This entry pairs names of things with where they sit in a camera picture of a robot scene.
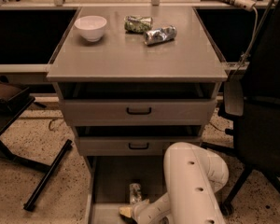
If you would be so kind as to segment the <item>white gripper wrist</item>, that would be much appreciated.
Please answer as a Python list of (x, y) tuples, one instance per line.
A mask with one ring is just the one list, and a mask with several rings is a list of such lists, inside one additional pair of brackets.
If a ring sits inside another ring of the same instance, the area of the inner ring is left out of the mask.
[(151, 224), (153, 222), (153, 207), (149, 200), (135, 203), (132, 207), (121, 206), (119, 213), (128, 218), (132, 217), (137, 224)]

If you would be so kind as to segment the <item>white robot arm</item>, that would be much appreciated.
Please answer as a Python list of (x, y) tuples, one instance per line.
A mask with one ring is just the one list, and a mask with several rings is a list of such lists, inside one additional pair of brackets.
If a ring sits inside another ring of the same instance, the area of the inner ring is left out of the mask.
[(119, 208), (136, 224), (226, 224), (215, 193), (229, 179), (218, 154), (190, 143), (170, 145), (163, 159), (166, 193)]

